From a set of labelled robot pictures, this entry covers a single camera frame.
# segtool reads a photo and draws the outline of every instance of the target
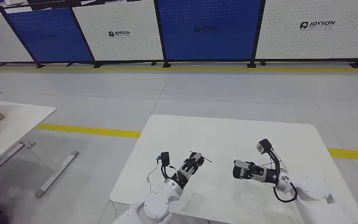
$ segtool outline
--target black frame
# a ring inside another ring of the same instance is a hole
[[[105,1],[106,0],[96,0],[95,2],[84,4],[81,7],[90,6],[90,5],[96,5],[96,4],[105,4]],[[32,52],[29,50],[29,48],[26,46],[24,41],[18,35],[15,27],[13,26],[13,24],[9,20],[5,9],[31,7],[31,5],[36,5],[36,4],[51,5],[51,2],[45,2],[45,3],[34,3],[34,4],[19,5],[19,6],[9,6],[9,7],[6,7],[6,8],[0,6],[1,14],[4,16],[5,20],[10,25],[12,31],[15,33],[15,35],[17,36],[17,38],[19,39],[21,44],[25,47],[26,51],[31,56],[32,60],[34,60],[33,62],[0,62],[0,67],[5,65],[5,64],[36,64],[37,65],[36,68],[42,68],[44,66],[43,64],[67,63],[67,66],[71,66],[74,63],[78,63],[78,64],[94,64],[95,65],[94,68],[100,68],[104,64],[127,64],[127,63],[152,62],[152,66],[154,66],[157,62],[164,62],[163,68],[169,68],[171,66],[171,64],[169,64],[169,62],[249,62],[249,64],[247,64],[248,68],[256,68],[255,62],[261,62],[261,65],[265,66],[266,62],[324,62],[324,61],[334,61],[334,62],[354,62],[354,63],[352,63],[350,65],[352,67],[354,67],[354,68],[358,68],[358,58],[327,58],[327,59],[270,59],[270,58],[260,59],[260,58],[256,58],[257,46],[258,46],[258,41],[259,41],[259,38],[260,38],[262,19],[263,19],[263,14],[264,14],[264,11],[265,11],[266,0],[261,0],[261,5],[260,5],[260,9],[259,9],[259,14],[258,14],[258,20],[257,20],[257,26],[256,26],[255,39],[254,39],[254,46],[253,46],[253,49],[252,49],[251,58],[248,58],[248,59],[175,59],[175,60],[168,60],[167,53],[166,53],[166,47],[165,47],[165,44],[164,44],[164,36],[163,36],[163,29],[162,29],[162,22],[161,22],[161,17],[160,17],[158,0],[153,0],[154,8],[155,8],[155,11],[156,11],[157,23],[158,23],[159,37],[160,37],[161,45],[162,45],[163,59],[159,59],[159,60],[95,60],[95,58],[93,56],[93,53],[92,53],[92,51],[90,49],[90,46],[88,45],[88,42],[86,40],[86,37],[84,36],[83,31],[82,31],[82,29],[81,29],[81,27],[80,27],[80,25],[78,23],[78,20],[77,20],[75,14],[73,12],[74,5],[71,3],[71,0],[63,0],[63,1],[54,2],[54,3],[64,3],[64,2],[67,3],[67,7],[69,8],[69,10],[70,10],[70,12],[71,12],[71,14],[72,14],[72,16],[73,16],[73,18],[75,20],[75,23],[76,23],[78,29],[80,30],[81,36],[82,36],[82,38],[83,38],[83,40],[84,40],[84,42],[86,44],[87,50],[88,50],[92,60],[91,61],[72,61],[72,62],[71,61],[39,62],[39,61],[36,60],[36,58],[34,57]]]

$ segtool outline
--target white panel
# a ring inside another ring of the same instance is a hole
[[[163,59],[152,1],[76,7],[73,11],[96,60]],[[129,34],[115,35],[121,31]]]
[[[358,58],[357,25],[357,0],[266,0],[256,58]]]
[[[2,14],[0,14],[0,62],[33,62]]]

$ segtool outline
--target table leg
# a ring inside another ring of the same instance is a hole
[[[2,166],[6,161],[9,160],[9,158],[11,158],[13,155],[16,154],[16,152],[18,152],[20,149],[22,149],[25,145],[23,143],[18,143],[17,145],[15,145],[12,149],[10,149],[10,151],[5,154],[4,157],[2,157],[0,159],[0,166]]]
[[[41,198],[45,194],[47,189],[51,186],[51,184],[55,182],[55,180],[59,177],[59,175],[66,169],[66,167],[72,162],[72,160],[78,154],[79,152],[77,151],[71,152],[70,156],[62,163],[60,169],[56,173],[52,174],[52,176],[48,178],[45,184],[39,190],[37,190],[37,192],[35,193],[35,197]]]

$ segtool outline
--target gray floor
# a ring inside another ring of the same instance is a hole
[[[308,123],[328,148],[358,150],[357,73],[0,71],[0,100],[54,106],[46,123],[96,128],[142,130],[151,114]],[[26,139],[36,147],[0,168],[0,204],[12,223],[114,221],[109,194],[136,139],[45,130],[33,130]],[[79,157],[36,199],[37,188],[73,150]],[[358,160],[335,162],[358,200]]]

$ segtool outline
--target white tabletop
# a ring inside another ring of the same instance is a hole
[[[0,155],[6,153],[55,110],[56,108],[47,106],[0,101],[0,112],[5,116],[0,120]]]
[[[171,165],[179,167],[190,150],[213,162],[205,161],[191,177],[180,201],[171,203],[173,213],[225,223],[303,223],[295,204],[279,202],[269,185],[232,177],[235,159],[258,165],[270,162],[268,155],[256,150],[264,138],[289,172],[326,180],[358,221],[352,194],[317,130],[309,124],[152,115],[110,199],[125,204],[143,199],[149,192],[146,177],[155,168],[155,157],[168,151]],[[160,189],[164,181],[160,169],[150,180],[154,190]],[[289,199],[290,195],[281,197]]]

